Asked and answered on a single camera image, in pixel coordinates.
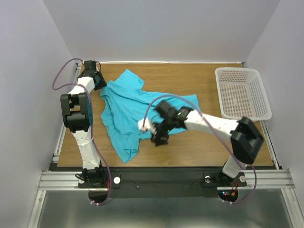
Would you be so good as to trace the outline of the turquoise t shirt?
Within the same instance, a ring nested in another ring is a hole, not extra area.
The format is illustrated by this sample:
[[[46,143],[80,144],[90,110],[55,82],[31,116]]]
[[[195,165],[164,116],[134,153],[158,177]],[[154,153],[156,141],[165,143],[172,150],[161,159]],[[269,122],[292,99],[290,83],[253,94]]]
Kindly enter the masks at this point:
[[[151,138],[142,133],[138,122],[147,114],[149,119],[161,122],[162,118],[149,104],[156,106],[160,92],[143,91],[144,81],[130,70],[125,70],[115,81],[109,81],[100,92],[105,102],[101,120],[118,157],[123,163],[133,159],[139,150],[140,140]]]

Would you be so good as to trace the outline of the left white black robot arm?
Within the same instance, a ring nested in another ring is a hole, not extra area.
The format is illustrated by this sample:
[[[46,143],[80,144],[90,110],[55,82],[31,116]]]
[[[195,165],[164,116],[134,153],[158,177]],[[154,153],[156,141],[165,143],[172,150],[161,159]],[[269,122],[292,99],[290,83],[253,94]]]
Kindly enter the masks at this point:
[[[84,70],[76,84],[67,94],[60,96],[64,126],[74,136],[82,158],[82,172],[77,174],[80,184],[87,183],[95,187],[108,184],[98,151],[93,142],[93,108],[90,92],[99,90],[107,83],[102,76],[98,63],[94,60],[82,62]]]

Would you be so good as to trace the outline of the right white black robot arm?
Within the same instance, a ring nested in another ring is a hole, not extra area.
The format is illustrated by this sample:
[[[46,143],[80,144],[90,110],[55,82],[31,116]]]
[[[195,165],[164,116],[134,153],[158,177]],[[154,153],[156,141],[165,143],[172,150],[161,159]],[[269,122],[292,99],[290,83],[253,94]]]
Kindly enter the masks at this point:
[[[247,117],[239,120],[223,119],[186,106],[177,110],[164,100],[155,107],[155,111],[163,120],[160,123],[148,120],[145,125],[156,146],[167,144],[169,133],[173,129],[205,132],[216,136],[223,145],[231,143],[230,146],[225,146],[230,157],[218,177],[223,185],[233,183],[247,165],[255,162],[264,143],[262,133]]]

